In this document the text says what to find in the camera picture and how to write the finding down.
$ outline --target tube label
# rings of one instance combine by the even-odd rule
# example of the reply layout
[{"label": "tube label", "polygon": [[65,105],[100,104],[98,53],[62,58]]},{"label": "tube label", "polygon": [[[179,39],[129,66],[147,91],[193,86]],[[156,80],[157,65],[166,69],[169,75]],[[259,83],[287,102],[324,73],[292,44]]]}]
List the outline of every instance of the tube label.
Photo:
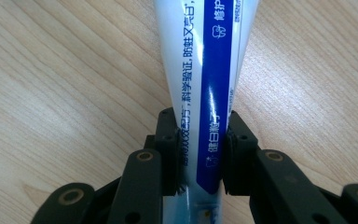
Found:
[{"label": "tube label", "polygon": [[229,116],[233,1],[205,1],[200,101],[198,184],[213,194],[219,187],[223,141]]}]

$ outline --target toothpaste tube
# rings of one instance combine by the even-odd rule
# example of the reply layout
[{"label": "toothpaste tube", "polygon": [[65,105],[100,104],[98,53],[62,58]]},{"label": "toothpaste tube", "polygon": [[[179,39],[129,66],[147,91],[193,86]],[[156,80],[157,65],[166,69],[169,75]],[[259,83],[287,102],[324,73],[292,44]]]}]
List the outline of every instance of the toothpaste tube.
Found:
[{"label": "toothpaste tube", "polygon": [[221,223],[221,154],[258,0],[155,0],[161,52],[181,128],[183,190],[164,223]]}]

